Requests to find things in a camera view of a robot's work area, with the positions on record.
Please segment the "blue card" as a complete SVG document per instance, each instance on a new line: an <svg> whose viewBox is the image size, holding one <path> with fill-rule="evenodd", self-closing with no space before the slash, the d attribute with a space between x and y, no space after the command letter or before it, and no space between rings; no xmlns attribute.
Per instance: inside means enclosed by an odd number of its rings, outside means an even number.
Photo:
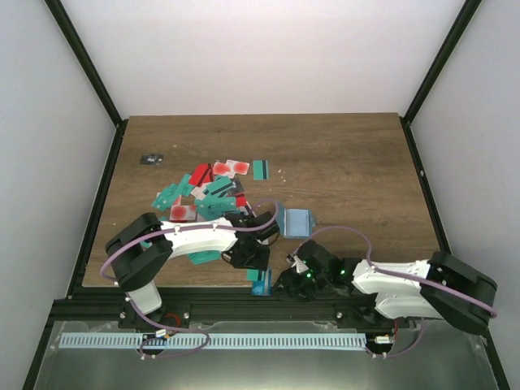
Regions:
<svg viewBox="0 0 520 390"><path fill-rule="evenodd" d="M269 297L272 289L272 269L269 268L265 272L264 280L252 282L251 293L257 297Z"/></svg>

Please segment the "blue leather card holder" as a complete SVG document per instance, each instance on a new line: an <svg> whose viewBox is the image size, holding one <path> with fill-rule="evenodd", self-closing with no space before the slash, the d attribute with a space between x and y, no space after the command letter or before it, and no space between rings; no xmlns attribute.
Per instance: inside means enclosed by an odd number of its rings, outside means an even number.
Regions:
<svg viewBox="0 0 520 390"><path fill-rule="evenodd" d="M308 209L284 209L278 223L281 235L289 239L308 238L315 227L314 217Z"/></svg>

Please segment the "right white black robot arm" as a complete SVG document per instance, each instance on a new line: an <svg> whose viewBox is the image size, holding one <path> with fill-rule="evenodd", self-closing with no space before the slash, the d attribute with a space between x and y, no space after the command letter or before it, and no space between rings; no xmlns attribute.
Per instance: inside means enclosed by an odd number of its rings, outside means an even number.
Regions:
<svg viewBox="0 0 520 390"><path fill-rule="evenodd" d="M343 297L367 295L361 316L370 327L388 319L441 319L482 335L493 317L496 282L449 253L435 251L413 262L369 262L339 258L309 240L288 261L273 291L299 301L312 301L325 288Z"/></svg>

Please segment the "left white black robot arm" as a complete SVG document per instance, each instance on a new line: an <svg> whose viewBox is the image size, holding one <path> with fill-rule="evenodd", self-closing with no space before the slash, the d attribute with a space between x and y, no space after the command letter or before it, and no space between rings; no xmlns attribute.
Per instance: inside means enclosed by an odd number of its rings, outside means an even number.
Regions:
<svg viewBox="0 0 520 390"><path fill-rule="evenodd" d="M161 221L145 213L105 246L108 259L100 275L112 280L137 307L138 319L159 327L166 308L154 282L164 264L189 254L216 251L236 269L266 271L270 247L266 243L280 228L269 211L259 216L227 214L195 223Z"/></svg>

